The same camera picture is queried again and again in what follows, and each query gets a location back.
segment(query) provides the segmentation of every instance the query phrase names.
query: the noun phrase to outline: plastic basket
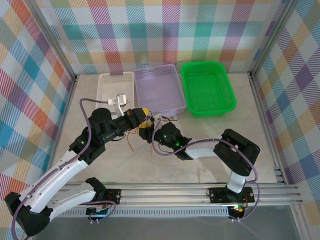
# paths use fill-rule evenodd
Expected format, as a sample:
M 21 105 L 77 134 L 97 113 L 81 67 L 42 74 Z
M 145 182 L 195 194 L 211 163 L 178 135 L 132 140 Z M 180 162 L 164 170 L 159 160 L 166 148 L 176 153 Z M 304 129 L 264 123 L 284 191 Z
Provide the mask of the plastic basket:
M 193 116 L 221 116 L 236 108 L 235 94 L 221 63 L 186 63 L 181 75 L 186 104 Z
M 123 110 L 133 109 L 135 107 L 134 86 L 134 73 L 132 71 L 100 74 L 98 78 L 96 99 L 100 101 L 108 101 L 108 99 L 115 99 L 118 94 L 125 94 L 127 101 L 130 102 Z M 110 112 L 115 112 L 114 106 L 109 106 L 103 103 L 96 103 L 95 108 L 107 108 Z
M 186 100 L 173 64 L 140 68 L 134 71 L 139 106 L 170 117 L 182 114 Z

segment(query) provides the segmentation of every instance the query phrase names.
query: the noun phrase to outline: yellow object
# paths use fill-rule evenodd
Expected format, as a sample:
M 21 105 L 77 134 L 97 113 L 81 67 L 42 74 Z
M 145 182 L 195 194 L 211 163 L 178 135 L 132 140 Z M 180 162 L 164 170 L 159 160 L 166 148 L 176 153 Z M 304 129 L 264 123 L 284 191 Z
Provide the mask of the yellow object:
M 143 107 L 143 108 L 142 108 L 142 110 L 143 110 L 143 112 L 144 112 L 145 116 L 148 116 L 149 109 L 148 109 L 148 108 L 146 108 L 146 107 Z
M 138 126 L 137 133 L 139 134 L 140 129 L 145 129 L 151 126 L 152 126 L 152 122 L 141 123 L 140 126 Z

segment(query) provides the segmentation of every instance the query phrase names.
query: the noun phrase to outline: green basket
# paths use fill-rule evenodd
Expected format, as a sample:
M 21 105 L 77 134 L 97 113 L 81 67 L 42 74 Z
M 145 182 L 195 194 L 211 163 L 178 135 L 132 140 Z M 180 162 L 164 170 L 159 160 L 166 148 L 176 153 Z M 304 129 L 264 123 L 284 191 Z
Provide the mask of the green basket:
M 221 63 L 186 63 L 181 75 L 186 105 L 193 116 L 221 116 L 236 108 L 236 97 Z

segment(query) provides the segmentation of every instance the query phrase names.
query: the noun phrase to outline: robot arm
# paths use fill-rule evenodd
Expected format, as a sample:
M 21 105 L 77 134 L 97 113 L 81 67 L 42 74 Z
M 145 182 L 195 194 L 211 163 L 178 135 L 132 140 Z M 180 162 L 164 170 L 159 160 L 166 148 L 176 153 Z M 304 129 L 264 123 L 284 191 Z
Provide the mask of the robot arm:
M 139 135 L 141 138 L 148 143 L 152 143 L 154 140 L 173 149 L 174 154 L 181 160 L 218 156 L 231 169 L 231 175 L 223 190 L 222 197 L 226 195 L 231 203 L 242 201 L 239 199 L 243 197 L 241 192 L 246 177 L 249 176 L 251 166 L 255 163 L 260 152 L 259 147 L 253 142 L 231 129 L 224 131 L 222 142 L 219 143 L 212 141 L 213 139 L 187 138 L 182 136 L 180 130 L 172 122 L 164 124 L 160 129 L 155 129 L 154 123 L 142 124 L 148 115 L 146 108 L 134 108 L 123 112 L 121 105 L 126 102 L 123 94 L 119 94 L 117 99 L 109 99 L 108 102 L 115 105 L 118 118 L 112 119 L 110 111 L 106 108 L 94 110 L 88 119 L 91 138 L 85 151 L 83 149 L 89 139 L 88 127 L 84 128 L 81 135 L 69 146 L 69 151 L 64 154 L 61 160 L 34 185 L 21 193 L 11 192 L 5 197 L 4 200 L 10 213 L 13 216 L 16 215 L 16 221 L 29 237 L 41 232 L 50 221 L 68 209 L 86 202 L 106 200 L 106 188 L 94 177 L 87 179 L 77 189 L 62 193 L 58 191 L 78 172 L 99 157 L 106 150 L 105 144 L 107 142 L 123 136 L 126 131 L 138 126 L 140 126 Z M 252 165 L 250 166 L 243 157 L 223 141 L 236 146 Z
M 37 182 L 20 193 L 11 192 L 5 197 L 12 215 L 19 207 L 16 221 L 29 237 L 41 232 L 52 219 L 72 207 L 85 202 L 105 200 L 105 187 L 96 178 L 87 179 L 77 191 L 67 191 L 63 194 L 57 192 L 99 157 L 106 150 L 107 142 L 123 136 L 128 130 L 135 129 L 148 115 L 146 108 L 134 108 L 123 112 L 121 106 L 126 102 L 124 94 L 119 94 L 116 99 L 110 99 L 108 102 L 115 105 L 118 118 L 112 119 L 111 112 L 106 108 L 94 110 L 88 118 L 91 129 L 90 143 L 78 158 L 70 161 L 85 148 L 89 139 L 88 127 L 83 129 L 58 163 Z
M 260 148 L 255 143 L 232 129 L 226 129 L 221 135 L 221 139 L 217 139 L 219 141 L 187 138 L 182 136 L 180 130 L 172 122 L 164 124 L 160 129 L 155 129 L 157 126 L 162 125 L 161 121 L 161 117 L 155 117 L 152 123 L 140 127 L 140 137 L 148 143 L 152 143 L 153 132 L 156 130 L 154 141 L 172 149 L 172 154 L 175 154 L 183 161 L 199 157 L 219 157 L 231 169 L 231 174 L 226 184 L 227 190 L 235 194 L 239 194 L 243 190 L 246 178 L 252 170 L 251 165 L 255 164 L 260 153 Z M 235 146 L 242 152 L 251 164 L 230 145 Z

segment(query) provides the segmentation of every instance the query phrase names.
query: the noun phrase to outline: white basket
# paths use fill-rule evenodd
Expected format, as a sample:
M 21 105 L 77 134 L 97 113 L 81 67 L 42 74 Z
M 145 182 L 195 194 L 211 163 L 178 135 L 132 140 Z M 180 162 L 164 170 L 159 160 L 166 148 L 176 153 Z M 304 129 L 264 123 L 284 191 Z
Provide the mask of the white basket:
M 118 94 L 125 94 L 127 101 L 130 101 L 123 110 L 133 109 L 135 107 L 135 83 L 134 73 L 125 71 L 115 74 L 103 73 L 99 75 L 96 99 L 99 101 L 108 101 L 115 99 Z M 103 103 L 96 103 L 95 108 L 107 108 L 111 113 L 115 112 L 113 105 L 109 106 Z

